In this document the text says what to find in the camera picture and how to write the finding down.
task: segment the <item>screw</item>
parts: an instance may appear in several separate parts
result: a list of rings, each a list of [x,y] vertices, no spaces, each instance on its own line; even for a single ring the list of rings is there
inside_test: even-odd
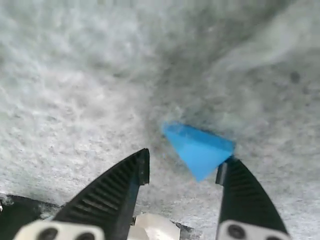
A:
[[[228,227],[228,233],[234,239],[244,239],[246,237],[245,230],[241,226],[235,224]]]
[[[90,232],[85,232],[79,235],[76,240],[95,240],[95,236]]]
[[[37,237],[37,240],[54,240],[58,234],[58,230],[51,227],[43,230]]]

